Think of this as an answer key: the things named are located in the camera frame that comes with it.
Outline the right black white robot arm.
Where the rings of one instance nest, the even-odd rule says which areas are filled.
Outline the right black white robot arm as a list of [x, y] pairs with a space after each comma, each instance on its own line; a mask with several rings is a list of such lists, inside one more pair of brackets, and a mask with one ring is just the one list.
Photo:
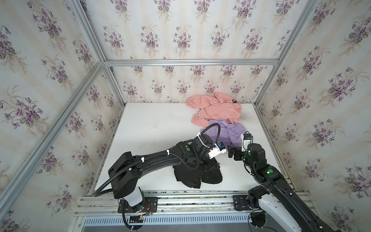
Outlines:
[[332, 232], [289, 185], [283, 174], [267, 163], [265, 150], [252, 143], [241, 148], [229, 147], [228, 157], [242, 161], [258, 185], [246, 195], [234, 195], [236, 211], [251, 210], [254, 226], [263, 213], [269, 214], [287, 232]]

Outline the black cloth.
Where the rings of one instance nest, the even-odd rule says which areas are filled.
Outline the black cloth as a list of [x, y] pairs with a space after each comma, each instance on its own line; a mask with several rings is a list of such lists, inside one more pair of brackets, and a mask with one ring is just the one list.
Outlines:
[[173, 166], [173, 169], [176, 180], [189, 188], [200, 189], [201, 183], [219, 184], [223, 181], [219, 169], [206, 172], [201, 167], [197, 170], [189, 170], [184, 165]]

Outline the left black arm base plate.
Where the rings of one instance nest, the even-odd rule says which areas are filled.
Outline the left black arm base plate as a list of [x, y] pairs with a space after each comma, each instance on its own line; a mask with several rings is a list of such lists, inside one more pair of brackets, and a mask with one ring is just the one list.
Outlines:
[[118, 206], [118, 213], [155, 213], [157, 212], [158, 198], [145, 197], [144, 201], [137, 206], [130, 206], [125, 200], [120, 199]]

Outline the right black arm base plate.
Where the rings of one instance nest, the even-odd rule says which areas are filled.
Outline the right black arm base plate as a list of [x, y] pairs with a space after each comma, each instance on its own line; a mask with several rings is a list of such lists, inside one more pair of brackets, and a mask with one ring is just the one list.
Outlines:
[[260, 210], [258, 200], [253, 195], [234, 195], [232, 198], [236, 211]]

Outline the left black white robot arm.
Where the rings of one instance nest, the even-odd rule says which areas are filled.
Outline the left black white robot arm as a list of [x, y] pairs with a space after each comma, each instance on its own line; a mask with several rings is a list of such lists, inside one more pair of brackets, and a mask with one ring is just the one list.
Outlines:
[[98, 196], [112, 192], [115, 199], [127, 199], [138, 190], [137, 182], [151, 172], [171, 166], [178, 182], [193, 189], [202, 183], [219, 184], [223, 177], [216, 156], [226, 152], [223, 142], [214, 142], [206, 134], [181, 141], [175, 146], [148, 155], [126, 152], [108, 170], [106, 181], [111, 188], [95, 192]]

